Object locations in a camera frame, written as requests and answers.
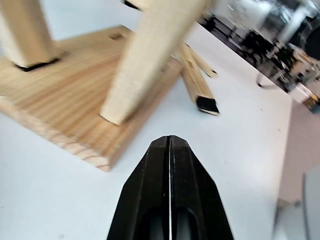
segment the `wooden stick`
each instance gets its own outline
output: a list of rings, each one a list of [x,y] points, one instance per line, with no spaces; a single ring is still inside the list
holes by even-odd
[[[207,0],[153,0],[118,67],[100,115],[120,125],[144,101],[156,77]]]
[[[191,100],[196,103],[200,111],[218,116],[220,113],[216,100],[200,72],[190,47],[183,44],[180,47],[180,52],[184,67],[183,81]]]
[[[190,48],[192,56],[194,57],[194,60],[199,68],[201,68],[210,78],[216,77],[218,75],[217,72],[213,70],[212,67],[210,67],[209,64],[203,60],[203,58],[200,57],[189,45],[187,46]]]
[[[39,0],[0,0],[0,29],[5,55],[22,69],[59,57]]]

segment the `wooden board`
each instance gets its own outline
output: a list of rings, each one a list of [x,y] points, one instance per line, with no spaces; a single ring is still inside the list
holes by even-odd
[[[61,61],[22,72],[0,58],[0,110],[82,160],[108,171],[178,79],[170,59],[138,110],[121,126],[99,116],[130,30],[120,26],[58,42]]]

